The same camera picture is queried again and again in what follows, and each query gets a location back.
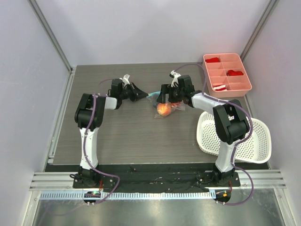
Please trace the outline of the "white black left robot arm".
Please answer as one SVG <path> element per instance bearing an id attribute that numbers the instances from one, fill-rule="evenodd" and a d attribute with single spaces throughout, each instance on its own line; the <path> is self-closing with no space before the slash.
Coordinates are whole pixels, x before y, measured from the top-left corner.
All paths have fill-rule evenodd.
<path id="1" fill-rule="evenodd" d="M 82 181 L 88 187 L 94 188 L 99 185 L 100 173 L 97 172 L 97 135 L 103 122 L 105 110 L 117 110 L 122 101 L 129 99 L 136 102 L 148 96 L 148 94 L 132 83 L 130 75 L 112 79 L 108 94 L 84 93 L 75 112 L 75 122 L 81 136 L 81 161 L 78 173 L 73 176 L 75 182 Z"/>

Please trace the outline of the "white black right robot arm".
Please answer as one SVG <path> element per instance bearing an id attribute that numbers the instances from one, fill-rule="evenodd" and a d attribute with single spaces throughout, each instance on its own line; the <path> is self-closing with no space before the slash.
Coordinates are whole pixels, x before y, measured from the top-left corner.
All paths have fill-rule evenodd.
<path id="1" fill-rule="evenodd" d="M 237 147 L 246 134 L 250 134 L 250 125 L 246 111 L 236 99 L 226 101 L 217 99 L 203 91 L 195 90 L 191 77 L 171 72 L 170 84 L 161 85 L 159 103 L 184 102 L 188 106 L 201 109 L 213 115 L 216 134 L 220 140 L 219 154 L 212 172 L 213 182 L 218 186 L 225 185 L 235 172 Z"/>

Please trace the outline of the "orange fake peach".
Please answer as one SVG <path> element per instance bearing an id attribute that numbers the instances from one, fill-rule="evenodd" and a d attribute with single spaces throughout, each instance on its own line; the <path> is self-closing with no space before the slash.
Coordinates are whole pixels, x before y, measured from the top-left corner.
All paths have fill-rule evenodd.
<path id="1" fill-rule="evenodd" d="M 160 116 L 168 116 L 172 111 L 172 108 L 170 106 L 169 103 L 165 103 L 165 104 L 161 104 L 161 103 L 158 103 L 157 105 L 157 112 Z"/>

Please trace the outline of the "clear zip top bag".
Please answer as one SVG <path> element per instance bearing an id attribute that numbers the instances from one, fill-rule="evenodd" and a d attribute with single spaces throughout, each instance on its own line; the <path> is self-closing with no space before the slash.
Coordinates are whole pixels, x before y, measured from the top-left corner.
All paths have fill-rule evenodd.
<path id="1" fill-rule="evenodd" d="M 150 101 L 152 108 L 154 109 L 154 118 L 165 118 L 175 111 L 184 111 L 185 104 L 183 102 L 170 103 L 166 101 L 165 103 L 160 103 L 157 101 L 160 92 L 152 92 L 146 98 Z"/>

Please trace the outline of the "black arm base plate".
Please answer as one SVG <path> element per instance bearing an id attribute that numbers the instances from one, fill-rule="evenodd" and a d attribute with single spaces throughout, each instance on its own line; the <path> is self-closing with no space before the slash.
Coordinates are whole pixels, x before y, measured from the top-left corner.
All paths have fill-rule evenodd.
<path id="1" fill-rule="evenodd" d="M 241 185 L 237 172 L 218 181 L 213 168 L 213 163 L 100 165 L 98 170 L 104 175 L 80 169 L 70 178 L 73 188 L 102 188 L 115 193 L 193 193 Z"/>

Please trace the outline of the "red fake pepper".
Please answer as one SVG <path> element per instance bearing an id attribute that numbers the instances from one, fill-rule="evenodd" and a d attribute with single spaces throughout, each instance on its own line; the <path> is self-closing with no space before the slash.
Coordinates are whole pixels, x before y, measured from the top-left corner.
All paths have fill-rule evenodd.
<path id="1" fill-rule="evenodd" d="M 181 102 L 170 103 L 170 106 L 171 106 L 172 108 L 176 108 L 176 107 L 178 107 L 178 106 L 180 106 L 180 105 L 181 105 Z"/>

